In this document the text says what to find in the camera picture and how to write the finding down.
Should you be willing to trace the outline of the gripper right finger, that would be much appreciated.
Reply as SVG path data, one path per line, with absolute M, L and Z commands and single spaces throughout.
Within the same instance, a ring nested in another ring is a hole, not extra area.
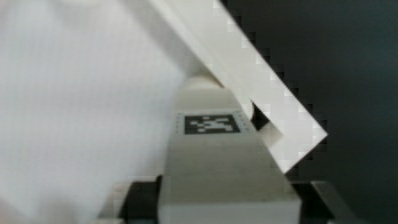
M 313 181 L 311 185 L 332 214 L 327 224 L 362 224 L 332 184 L 325 181 Z

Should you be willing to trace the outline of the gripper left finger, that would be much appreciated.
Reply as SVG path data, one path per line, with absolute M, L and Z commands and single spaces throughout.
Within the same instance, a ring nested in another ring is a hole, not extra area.
M 121 218 L 121 209 L 130 186 L 130 182 L 119 182 L 114 184 L 98 216 L 89 220 L 87 224 L 126 224 L 126 221 Z

